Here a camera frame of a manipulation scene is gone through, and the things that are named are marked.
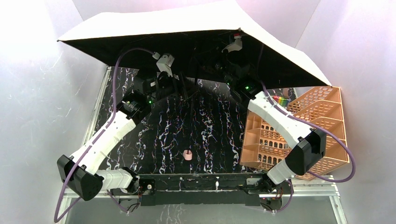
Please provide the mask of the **pink and black folding umbrella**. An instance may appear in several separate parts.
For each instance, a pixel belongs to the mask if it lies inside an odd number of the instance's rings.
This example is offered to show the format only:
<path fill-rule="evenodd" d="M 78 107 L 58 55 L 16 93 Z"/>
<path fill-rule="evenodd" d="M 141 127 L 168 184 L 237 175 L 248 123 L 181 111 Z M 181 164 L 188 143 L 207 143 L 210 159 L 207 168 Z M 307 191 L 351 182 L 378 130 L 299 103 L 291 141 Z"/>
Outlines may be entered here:
<path fill-rule="evenodd" d="M 234 33 L 242 49 L 222 53 Z M 174 56 L 171 70 L 188 78 L 222 82 L 219 60 L 245 60 L 268 88 L 330 85 L 302 51 L 271 35 L 231 0 L 143 13 L 100 13 L 58 39 L 113 67 L 160 72 L 163 54 Z"/>

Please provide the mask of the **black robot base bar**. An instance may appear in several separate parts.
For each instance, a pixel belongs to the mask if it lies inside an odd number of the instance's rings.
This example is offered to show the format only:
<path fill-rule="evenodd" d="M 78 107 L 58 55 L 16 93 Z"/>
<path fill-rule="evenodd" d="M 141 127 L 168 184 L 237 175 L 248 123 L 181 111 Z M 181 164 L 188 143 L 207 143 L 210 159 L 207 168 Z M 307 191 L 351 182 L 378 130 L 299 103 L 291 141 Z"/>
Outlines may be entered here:
<path fill-rule="evenodd" d="M 264 173 L 143 174 L 144 206 L 166 204 L 260 205 L 260 195 L 277 188 Z"/>

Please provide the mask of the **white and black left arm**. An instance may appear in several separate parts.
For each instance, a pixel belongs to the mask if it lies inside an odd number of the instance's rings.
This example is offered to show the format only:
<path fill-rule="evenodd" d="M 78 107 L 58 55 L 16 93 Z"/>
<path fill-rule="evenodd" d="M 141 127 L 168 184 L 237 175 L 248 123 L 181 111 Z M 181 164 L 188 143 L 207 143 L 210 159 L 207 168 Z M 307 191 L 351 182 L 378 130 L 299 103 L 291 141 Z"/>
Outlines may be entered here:
<path fill-rule="evenodd" d="M 114 147 L 151 112 L 153 103 L 164 98 L 188 98 L 183 73 L 169 77 L 166 72 L 140 70 L 134 82 L 117 102 L 115 114 L 71 156 L 62 155 L 57 166 L 62 181 L 85 201 L 99 192 L 123 189 L 135 194 L 140 177 L 129 168 L 100 170 L 102 161 Z"/>

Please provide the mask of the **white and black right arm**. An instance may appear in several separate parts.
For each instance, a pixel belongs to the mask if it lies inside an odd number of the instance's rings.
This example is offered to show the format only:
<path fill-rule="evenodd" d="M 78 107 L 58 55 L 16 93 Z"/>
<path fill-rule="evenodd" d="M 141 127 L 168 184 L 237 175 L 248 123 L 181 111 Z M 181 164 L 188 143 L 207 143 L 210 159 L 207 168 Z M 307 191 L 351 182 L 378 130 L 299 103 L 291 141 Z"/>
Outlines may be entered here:
<path fill-rule="evenodd" d="M 284 159 L 262 175 L 256 183 L 258 189 L 271 192 L 284 181 L 306 174 L 324 157 L 325 129 L 298 119 L 281 107 L 269 95 L 264 82 L 255 77 L 248 62 L 218 62 L 214 70 L 229 86 L 234 99 L 266 121 L 291 148 Z"/>

